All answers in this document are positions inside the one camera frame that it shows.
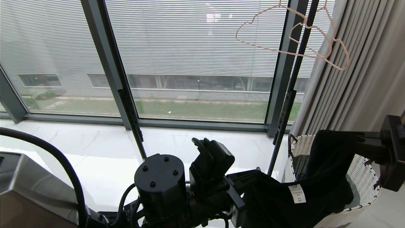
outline white label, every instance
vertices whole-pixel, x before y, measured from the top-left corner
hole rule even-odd
[[[301,188],[301,185],[290,185],[288,186],[290,189],[292,198],[294,199],[294,203],[300,204],[300,203],[305,203],[305,194],[303,189]]]

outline white tile floor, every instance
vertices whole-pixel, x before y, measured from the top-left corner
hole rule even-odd
[[[75,168],[85,190],[86,204],[95,211],[116,211],[125,189],[134,181],[134,173],[142,159],[132,132],[122,126],[83,125],[24,121],[15,125],[0,120],[0,126],[38,136],[60,149]],[[200,131],[183,129],[142,128],[147,155],[172,154],[179,157],[185,169],[198,155],[191,138],[208,138],[223,143],[236,161],[229,173],[255,169],[266,172],[272,140],[264,133]],[[25,153],[54,175],[69,183],[61,165],[46,151],[29,143],[0,137],[0,151]],[[281,180],[287,158],[287,142],[283,141],[273,177]],[[126,202],[137,198],[132,191]],[[394,193],[382,190],[377,203],[367,209],[350,228],[405,227],[405,189]],[[211,227],[222,227],[223,221],[210,222]]]

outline white woven basket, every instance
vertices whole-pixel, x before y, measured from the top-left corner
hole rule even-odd
[[[288,158],[285,167],[285,182],[301,179],[306,171],[312,142],[315,135],[288,137]],[[354,199],[351,204],[337,214],[330,214],[320,221],[315,228],[343,228],[353,222],[367,207],[372,205],[378,195],[380,186],[374,189],[378,181],[370,164],[365,165],[366,158],[355,155],[347,171],[346,178],[352,187]]]

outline clothes hanger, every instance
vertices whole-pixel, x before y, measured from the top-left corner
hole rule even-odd
[[[334,68],[336,68],[336,69],[338,69],[338,70],[340,70],[340,71],[345,70],[345,69],[347,69],[347,67],[348,67],[349,64],[350,64],[349,53],[348,53],[347,48],[346,48],[346,46],[344,45],[343,41],[342,41],[341,39],[336,39],[336,38],[334,38],[334,37],[336,36],[336,29],[335,29],[335,25],[334,25],[334,23],[333,23],[333,21],[332,21],[332,17],[331,17],[331,15],[330,15],[330,13],[329,13],[328,7],[326,6],[327,2],[328,2],[328,0],[325,0],[325,4],[324,4],[321,8],[319,8],[316,12],[319,12],[319,11],[321,11],[321,10],[325,10],[325,11],[326,11],[326,14],[328,15],[328,19],[329,19],[330,23],[332,24],[332,28],[333,28],[333,41],[331,41],[331,39],[326,35],[326,33],[325,33],[322,29],[320,29],[318,26],[315,26],[315,25],[308,26],[308,25],[307,25],[307,19],[308,19],[308,18],[307,18],[305,15],[303,15],[302,13],[300,13],[300,12],[298,12],[298,11],[296,11],[296,10],[290,8],[290,7],[287,7],[287,6],[283,5],[283,4],[281,3],[281,0],[279,1],[279,3],[278,3],[277,5],[272,6],[272,7],[269,7],[269,8],[267,8],[267,9],[262,10],[262,11],[258,12],[257,14],[255,14],[255,15],[253,16],[253,18],[252,18],[251,21],[246,21],[245,23],[243,23],[242,25],[240,25],[239,28],[238,28],[238,30],[236,31],[236,35],[235,35],[236,40],[238,40],[238,41],[240,41],[240,42],[242,42],[242,43],[246,43],[246,44],[252,45],[252,46],[254,46],[254,47],[259,47],[259,48],[263,48],[263,49],[266,49],[266,50],[275,51],[275,52],[279,52],[279,53],[284,53],[284,54],[289,54],[289,55],[295,55],[295,56],[302,56],[302,57],[310,57],[310,58],[324,59],[324,60],[325,60],[328,64],[330,64],[332,67],[334,67]],[[254,22],[254,20],[256,19],[256,17],[258,17],[260,14],[262,14],[262,13],[264,13],[264,12],[267,12],[267,11],[270,11],[270,10],[272,10],[272,9],[274,9],[274,8],[284,8],[284,9],[286,9],[286,10],[290,10],[291,12],[297,14],[298,16],[300,16],[300,17],[302,17],[302,18],[304,19],[303,22],[297,23],[297,24],[296,24],[295,26],[293,26],[292,29],[290,30],[290,33],[289,33],[289,35],[288,35],[288,37],[290,38],[290,40],[296,42],[297,44],[301,44],[301,42],[299,42],[298,40],[296,40],[296,39],[294,39],[294,38],[291,37],[292,31],[293,31],[297,26],[305,26],[305,28],[311,28],[311,29],[315,28],[315,29],[317,29],[317,30],[325,37],[325,39],[327,40],[327,42],[328,42],[328,44],[329,44],[329,52],[328,52],[328,54],[325,55],[325,56],[322,56],[321,54],[319,54],[318,51],[316,51],[316,50],[314,50],[313,48],[308,47],[308,46],[307,46],[306,48],[309,49],[309,50],[311,50],[312,52],[314,52],[316,55],[308,55],[308,54],[298,54],[298,53],[292,53],[292,52],[285,52],[285,51],[281,51],[281,50],[278,50],[278,49],[269,48],[269,47],[257,45],[257,44],[254,44],[254,43],[249,43],[249,42],[247,42],[247,41],[244,41],[244,40],[241,40],[241,39],[238,38],[239,30],[240,30],[244,25],[246,25],[246,24],[252,24],[252,23]],[[329,58],[329,56],[332,54],[332,45],[333,45],[333,42],[335,42],[335,41],[338,41],[338,42],[341,44],[341,46],[342,46],[342,48],[343,48],[343,50],[344,50],[344,52],[345,52],[345,55],[346,55],[346,66],[345,66],[344,68],[338,67],[337,65],[333,64],[332,62],[330,62],[330,61],[327,59],[327,58]]]

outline curtain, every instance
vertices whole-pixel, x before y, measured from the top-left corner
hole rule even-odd
[[[315,134],[321,129],[379,131],[385,115],[403,114],[404,10],[405,1],[336,1],[337,38],[346,45],[350,66],[338,71],[324,60],[315,61],[292,134]],[[320,51],[328,51],[326,42]],[[337,42],[329,60],[345,64]]]

